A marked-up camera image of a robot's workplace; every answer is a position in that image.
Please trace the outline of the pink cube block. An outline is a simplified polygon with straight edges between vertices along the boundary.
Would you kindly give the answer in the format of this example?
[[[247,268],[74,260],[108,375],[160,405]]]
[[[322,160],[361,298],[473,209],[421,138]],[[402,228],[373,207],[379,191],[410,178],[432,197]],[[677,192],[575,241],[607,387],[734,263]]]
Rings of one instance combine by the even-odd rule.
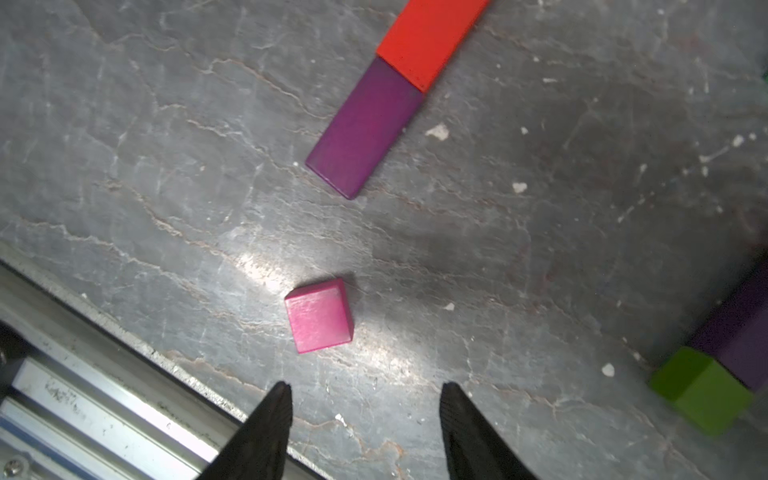
[[[341,278],[297,288],[284,304],[299,354],[352,341],[354,322]]]

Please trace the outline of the red rectangular block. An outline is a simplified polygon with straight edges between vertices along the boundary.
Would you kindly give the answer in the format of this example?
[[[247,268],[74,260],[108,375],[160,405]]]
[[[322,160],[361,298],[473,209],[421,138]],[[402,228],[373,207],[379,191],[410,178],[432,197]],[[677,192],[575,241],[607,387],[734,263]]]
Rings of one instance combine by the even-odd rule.
[[[425,93],[488,4],[488,0],[410,0],[376,54]]]

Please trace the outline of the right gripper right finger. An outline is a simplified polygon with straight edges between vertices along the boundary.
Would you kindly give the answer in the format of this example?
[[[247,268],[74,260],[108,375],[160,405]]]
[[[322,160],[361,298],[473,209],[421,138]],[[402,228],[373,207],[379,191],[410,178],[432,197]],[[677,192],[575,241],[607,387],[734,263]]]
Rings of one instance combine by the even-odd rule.
[[[439,417],[450,479],[537,479],[459,384],[443,384]]]

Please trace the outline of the green cube block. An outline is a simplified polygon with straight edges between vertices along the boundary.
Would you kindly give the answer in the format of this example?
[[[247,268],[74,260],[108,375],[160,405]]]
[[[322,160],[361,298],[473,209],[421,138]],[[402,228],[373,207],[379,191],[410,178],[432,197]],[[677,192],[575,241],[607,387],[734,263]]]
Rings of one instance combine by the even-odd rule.
[[[680,347],[650,378],[650,388],[710,436],[725,432],[754,393],[709,355]]]

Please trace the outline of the purple rectangular block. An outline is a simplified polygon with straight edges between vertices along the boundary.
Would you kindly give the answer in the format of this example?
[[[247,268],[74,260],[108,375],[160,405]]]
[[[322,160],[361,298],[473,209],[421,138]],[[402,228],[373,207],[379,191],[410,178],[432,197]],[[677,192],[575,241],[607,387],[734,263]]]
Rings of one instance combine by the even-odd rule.
[[[719,305],[688,345],[716,359],[753,392],[767,383],[767,264]]]
[[[306,160],[346,199],[354,199],[424,101],[386,61],[367,68]]]

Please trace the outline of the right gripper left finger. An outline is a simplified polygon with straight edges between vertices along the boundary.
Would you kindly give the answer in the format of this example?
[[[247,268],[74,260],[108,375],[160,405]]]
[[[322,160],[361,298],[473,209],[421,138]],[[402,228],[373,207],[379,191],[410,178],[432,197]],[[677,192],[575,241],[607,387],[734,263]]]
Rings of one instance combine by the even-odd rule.
[[[197,479],[281,479],[292,421],[292,389],[279,381]]]

